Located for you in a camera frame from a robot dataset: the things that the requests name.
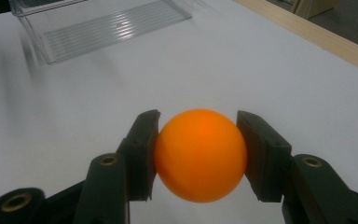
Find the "wooden surface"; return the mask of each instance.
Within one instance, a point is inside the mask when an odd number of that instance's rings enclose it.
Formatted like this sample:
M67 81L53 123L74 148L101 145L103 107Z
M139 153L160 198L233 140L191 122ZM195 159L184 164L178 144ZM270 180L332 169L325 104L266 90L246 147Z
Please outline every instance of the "wooden surface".
M350 40L329 32L267 1L236 1L271 21L278 23L285 29L318 45L322 49L328 50L343 60L358 66L358 45Z

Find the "white table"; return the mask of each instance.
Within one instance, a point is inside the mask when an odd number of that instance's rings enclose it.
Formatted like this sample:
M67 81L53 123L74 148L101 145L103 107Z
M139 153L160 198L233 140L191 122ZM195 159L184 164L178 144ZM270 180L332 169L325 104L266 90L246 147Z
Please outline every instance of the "white table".
M57 65L45 65L20 23L0 15L0 196L36 187L49 197L116 151L136 116L208 107L233 121L264 118L358 191L358 68L232 1L197 0L194 18ZM216 203L188 203L156 179L131 223L283 223L246 178Z

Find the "transparent plastic box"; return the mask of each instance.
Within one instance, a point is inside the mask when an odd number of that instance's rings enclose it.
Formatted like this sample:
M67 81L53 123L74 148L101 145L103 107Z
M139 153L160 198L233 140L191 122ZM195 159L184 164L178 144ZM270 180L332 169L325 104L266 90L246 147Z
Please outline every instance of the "transparent plastic box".
M191 18L193 0L10 0L50 64Z

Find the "clear plastic container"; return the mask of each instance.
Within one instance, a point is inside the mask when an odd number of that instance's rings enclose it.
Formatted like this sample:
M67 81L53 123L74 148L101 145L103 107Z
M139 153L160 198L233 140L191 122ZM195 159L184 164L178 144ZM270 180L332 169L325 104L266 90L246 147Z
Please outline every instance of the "clear plastic container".
M189 19L192 1L10 0L10 6L52 64Z

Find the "orange ball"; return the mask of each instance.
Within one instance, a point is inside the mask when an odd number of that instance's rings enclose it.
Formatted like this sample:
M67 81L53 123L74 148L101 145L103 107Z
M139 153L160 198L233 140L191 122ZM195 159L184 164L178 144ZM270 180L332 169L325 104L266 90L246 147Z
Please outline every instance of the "orange ball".
M208 109L193 109L171 119L161 130L155 164L164 185L194 203L223 198L240 183L246 145L237 126Z

